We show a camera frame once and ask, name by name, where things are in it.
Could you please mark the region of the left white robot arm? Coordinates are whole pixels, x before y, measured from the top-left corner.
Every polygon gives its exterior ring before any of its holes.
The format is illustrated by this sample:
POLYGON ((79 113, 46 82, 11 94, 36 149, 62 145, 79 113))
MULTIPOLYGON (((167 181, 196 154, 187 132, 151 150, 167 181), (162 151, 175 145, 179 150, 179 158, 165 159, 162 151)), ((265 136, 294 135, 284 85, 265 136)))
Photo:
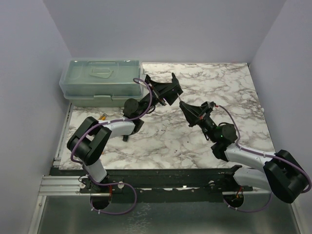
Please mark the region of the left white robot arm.
POLYGON ((92 188, 98 193, 108 187, 107 171, 100 161, 108 140, 136 134, 144 124, 143 116, 152 113, 158 104, 172 105, 183 93, 174 73, 169 83, 153 81, 149 75, 145 76, 145 80, 134 78, 134 82, 142 82, 148 94, 140 101, 134 98, 126 100, 123 117, 107 121, 87 117, 67 142, 71 160, 83 166, 92 178, 92 188))

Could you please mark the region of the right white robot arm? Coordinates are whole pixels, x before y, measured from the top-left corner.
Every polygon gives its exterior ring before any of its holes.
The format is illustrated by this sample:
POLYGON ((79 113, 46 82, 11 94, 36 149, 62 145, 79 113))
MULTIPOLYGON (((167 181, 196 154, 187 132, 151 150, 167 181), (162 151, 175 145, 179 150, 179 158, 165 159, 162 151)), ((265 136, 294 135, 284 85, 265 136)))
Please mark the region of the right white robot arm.
POLYGON ((179 106, 189 127, 199 126, 205 138, 213 143, 211 150, 217 159, 244 165, 225 177, 228 190, 257 187, 270 191, 285 203, 293 203, 299 195, 311 190, 310 177, 288 151, 270 153, 243 147, 235 122, 215 124, 210 117, 217 106, 214 102, 193 106, 180 101, 179 106))

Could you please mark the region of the black padlock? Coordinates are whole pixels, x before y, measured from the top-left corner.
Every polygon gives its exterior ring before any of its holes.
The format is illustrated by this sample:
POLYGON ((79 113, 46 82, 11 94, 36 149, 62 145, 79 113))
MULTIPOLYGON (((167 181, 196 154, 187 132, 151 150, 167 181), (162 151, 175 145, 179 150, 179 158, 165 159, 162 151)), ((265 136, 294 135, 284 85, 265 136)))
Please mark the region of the black padlock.
POLYGON ((174 73, 171 73, 171 75, 172 75, 172 84, 174 86, 173 89, 176 90, 176 92, 182 91, 180 83, 179 83, 176 75, 174 73))

